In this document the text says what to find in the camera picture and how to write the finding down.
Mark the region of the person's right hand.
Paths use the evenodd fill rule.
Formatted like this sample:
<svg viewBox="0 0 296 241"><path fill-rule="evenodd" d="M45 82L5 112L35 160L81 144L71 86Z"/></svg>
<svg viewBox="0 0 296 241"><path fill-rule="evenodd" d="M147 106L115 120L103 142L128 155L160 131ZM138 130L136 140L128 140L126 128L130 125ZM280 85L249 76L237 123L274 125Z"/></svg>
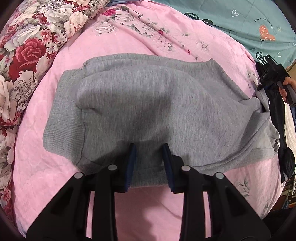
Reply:
<svg viewBox="0 0 296 241"><path fill-rule="evenodd" d="M291 85L293 90L296 91L296 81L293 78L286 77L283 82L283 85ZM287 92L283 88L279 88L279 92L283 100L288 104Z"/></svg>

